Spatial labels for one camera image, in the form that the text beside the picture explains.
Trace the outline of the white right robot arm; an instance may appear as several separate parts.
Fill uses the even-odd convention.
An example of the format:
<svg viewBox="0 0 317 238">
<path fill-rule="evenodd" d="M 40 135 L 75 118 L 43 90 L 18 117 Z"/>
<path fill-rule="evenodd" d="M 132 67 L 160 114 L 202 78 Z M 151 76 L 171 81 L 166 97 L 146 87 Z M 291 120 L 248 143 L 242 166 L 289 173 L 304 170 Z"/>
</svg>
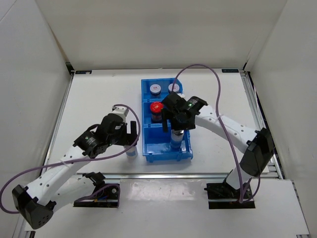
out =
<svg viewBox="0 0 317 238">
<path fill-rule="evenodd" d="M 197 126 L 205 128 L 229 142 L 231 149 L 239 150 L 243 157 L 234 156 L 236 167 L 222 186 L 223 194 L 234 198 L 242 186 L 251 178 L 258 177 L 273 157 L 274 143 L 267 128 L 256 130 L 220 115 L 212 106 L 199 97 L 185 100 L 179 94 L 171 93 L 163 101 L 163 130 L 192 130 Z"/>
</svg>

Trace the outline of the red-lid chili sauce jar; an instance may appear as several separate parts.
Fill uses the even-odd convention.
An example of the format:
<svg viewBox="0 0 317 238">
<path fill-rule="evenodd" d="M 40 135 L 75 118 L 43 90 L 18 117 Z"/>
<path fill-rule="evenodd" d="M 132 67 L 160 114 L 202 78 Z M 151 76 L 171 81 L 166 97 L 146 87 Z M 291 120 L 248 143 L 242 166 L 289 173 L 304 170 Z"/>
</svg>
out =
<svg viewBox="0 0 317 238">
<path fill-rule="evenodd" d="M 161 102 L 153 102 L 150 105 L 151 120 L 153 123 L 160 123 L 162 121 L 161 110 L 163 109 L 163 104 Z"/>
</svg>

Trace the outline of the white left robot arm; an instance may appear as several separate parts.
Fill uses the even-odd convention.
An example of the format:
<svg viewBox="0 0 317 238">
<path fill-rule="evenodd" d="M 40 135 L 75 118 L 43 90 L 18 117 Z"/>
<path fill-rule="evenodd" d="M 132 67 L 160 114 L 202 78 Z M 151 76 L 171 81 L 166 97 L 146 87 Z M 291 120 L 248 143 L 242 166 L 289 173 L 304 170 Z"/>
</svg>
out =
<svg viewBox="0 0 317 238">
<path fill-rule="evenodd" d="M 65 183 L 82 167 L 112 145 L 126 148 L 137 139 L 136 121 L 126 123 L 126 116 L 110 113 L 101 124 L 84 131 L 63 155 L 59 166 L 48 169 L 25 187 L 12 190 L 14 205 L 32 229 L 44 226 L 63 206 L 87 198 L 99 198 L 108 185 L 102 173 L 84 174 L 78 181 Z"/>
</svg>

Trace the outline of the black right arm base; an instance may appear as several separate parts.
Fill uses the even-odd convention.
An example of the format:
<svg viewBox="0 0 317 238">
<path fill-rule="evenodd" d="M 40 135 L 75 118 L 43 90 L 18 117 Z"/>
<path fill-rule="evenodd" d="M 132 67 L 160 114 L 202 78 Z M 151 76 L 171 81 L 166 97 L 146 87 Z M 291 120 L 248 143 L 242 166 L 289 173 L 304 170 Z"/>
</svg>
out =
<svg viewBox="0 0 317 238">
<path fill-rule="evenodd" d="M 252 199 L 252 190 L 247 188 L 243 195 L 243 202 L 240 203 L 240 190 L 234 190 L 224 183 L 207 183 L 204 191 L 207 192 L 208 205 L 210 210 L 221 209 L 255 209 L 255 202 Z"/>
</svg>

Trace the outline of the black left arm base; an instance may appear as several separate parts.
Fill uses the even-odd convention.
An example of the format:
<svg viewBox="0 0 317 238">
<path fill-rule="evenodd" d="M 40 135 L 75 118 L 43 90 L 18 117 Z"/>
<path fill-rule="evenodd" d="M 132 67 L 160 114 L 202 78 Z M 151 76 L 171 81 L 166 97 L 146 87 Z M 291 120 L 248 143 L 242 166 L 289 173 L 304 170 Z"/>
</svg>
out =
<svg viewBox="0 0 317 238">
<path fill-rule="evenodd" d="M 120 184 L 106 183 L 106 188 L 92 198 L 76 200 L 73 207 L 83 208 L 118 208 L 120 199 Z"/>
</svg>

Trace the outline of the blue-label white seasoning bottle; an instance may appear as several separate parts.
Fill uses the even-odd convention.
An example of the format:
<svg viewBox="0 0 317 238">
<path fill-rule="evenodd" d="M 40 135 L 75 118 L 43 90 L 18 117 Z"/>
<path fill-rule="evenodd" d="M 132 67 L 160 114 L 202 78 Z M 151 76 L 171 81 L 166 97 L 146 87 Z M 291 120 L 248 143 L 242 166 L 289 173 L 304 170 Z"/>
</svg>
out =
<svg viewBox="0 0 317 238">
<path fill-rule="evenodd" d="M 131 147 L 130 149 L 127 149 L 128 146 L 124 146 L 125 154 L 128 159 L 135 159 L 138 156 L 138 150 L 136 146 Z"/>
</svg>

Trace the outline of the white-lid dark sauce jar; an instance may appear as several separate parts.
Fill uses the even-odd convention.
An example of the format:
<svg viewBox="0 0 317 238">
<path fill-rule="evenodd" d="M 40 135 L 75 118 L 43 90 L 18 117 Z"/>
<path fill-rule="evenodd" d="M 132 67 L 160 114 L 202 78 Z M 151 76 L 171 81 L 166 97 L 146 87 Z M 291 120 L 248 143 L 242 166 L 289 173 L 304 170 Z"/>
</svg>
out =
<svg viewBox="0 0 317 238">
<path fill-rule="evenodd" d="M 159 84 L 152 84 L 150 86 L 150 94 L 152 97 L 159 97 L 161 94 L 161 86 Z"/>
</svg>

